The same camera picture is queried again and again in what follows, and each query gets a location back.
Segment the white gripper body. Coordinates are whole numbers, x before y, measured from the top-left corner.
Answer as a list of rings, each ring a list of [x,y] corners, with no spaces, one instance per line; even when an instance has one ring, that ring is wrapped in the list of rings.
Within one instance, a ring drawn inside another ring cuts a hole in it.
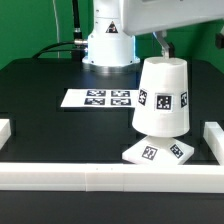
[[[142,35],[224,19],[224,0],[120,0],[128,35]]]

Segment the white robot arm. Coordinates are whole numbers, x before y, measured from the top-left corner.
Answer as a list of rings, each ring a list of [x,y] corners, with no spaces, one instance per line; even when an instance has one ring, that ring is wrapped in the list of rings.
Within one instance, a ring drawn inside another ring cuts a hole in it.
[[[94,27],[83,63],[96,67],[137,64],[135,37],[152,33],[169,57],[164,32],[224,19],[224,0],[93,0]]]

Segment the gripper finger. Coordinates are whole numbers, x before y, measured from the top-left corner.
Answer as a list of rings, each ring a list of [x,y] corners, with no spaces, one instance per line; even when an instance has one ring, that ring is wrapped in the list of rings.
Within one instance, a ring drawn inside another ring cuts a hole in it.
[[[166,31],[156,31],[153,33],[153,36],[161,46],[161,54],[164,58],[173,58],[174,57],[174,45],[168,43],[165,38],[167,37]]]
[[[224,48],[224,32],[220,31],[215,36],[215,45],[218,49]]]

